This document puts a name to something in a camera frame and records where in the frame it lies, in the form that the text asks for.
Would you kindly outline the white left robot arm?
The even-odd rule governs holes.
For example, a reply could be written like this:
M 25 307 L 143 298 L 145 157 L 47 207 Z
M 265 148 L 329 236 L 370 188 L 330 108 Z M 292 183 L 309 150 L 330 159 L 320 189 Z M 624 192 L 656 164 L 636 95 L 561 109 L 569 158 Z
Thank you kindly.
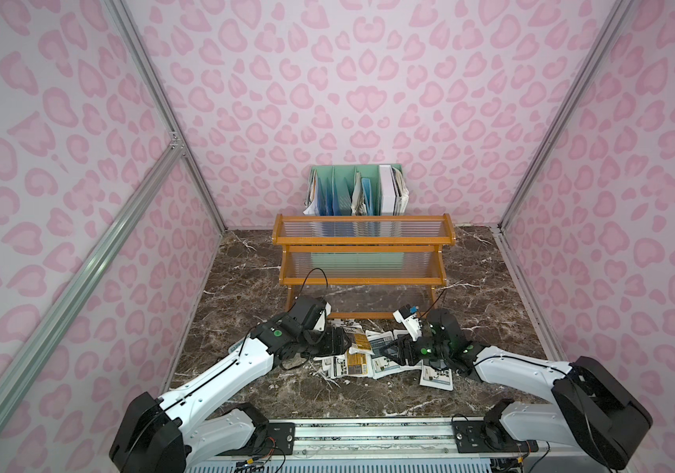
M 327 325 L 331 305 L 302 296 L 254 326 L 227 357 L 181 387 L 134 398 L 109 451 L 121 472 L 188 472 L 220 453 L 262 443 L 268 420 L 250 406 L 215 417 L 244 387 L 297 355 L 328 357 L 347 350 L 343 329 Z

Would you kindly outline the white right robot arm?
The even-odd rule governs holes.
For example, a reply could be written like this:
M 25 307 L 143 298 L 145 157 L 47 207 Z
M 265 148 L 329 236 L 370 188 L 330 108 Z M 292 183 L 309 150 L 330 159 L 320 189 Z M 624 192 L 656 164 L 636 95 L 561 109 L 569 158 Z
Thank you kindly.
M 548 361 L 513 354 L 465 337 L 446 309 L 418 318 L 404 307 L 394 315 L 401 335 L 376 353 L 398 366 L 499 384 L 539 398 L 498 401 L 482 420 L 483 443 L 502 451 L 508 441 L 542 441 L 581 449 L 610 472 L 625 469 L 652 428 L 649 411 L 598 360 Z

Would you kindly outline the yellow coffee bag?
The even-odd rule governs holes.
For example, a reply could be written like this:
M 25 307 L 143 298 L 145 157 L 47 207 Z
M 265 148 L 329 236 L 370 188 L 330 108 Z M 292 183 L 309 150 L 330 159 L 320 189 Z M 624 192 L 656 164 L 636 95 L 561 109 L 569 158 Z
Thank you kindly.
M 372 355 L 373 349 L 370 341 L 363 332 L 356 332 L 350 334 L 351 346 L 349 348 L 349 353 L 353 354 L 364 354 Z
M 372 376 L 371 358 L 366 354 L 347 354 L 345 356 L 345 366 L 347 376 L 358 376 L 359 378 Z

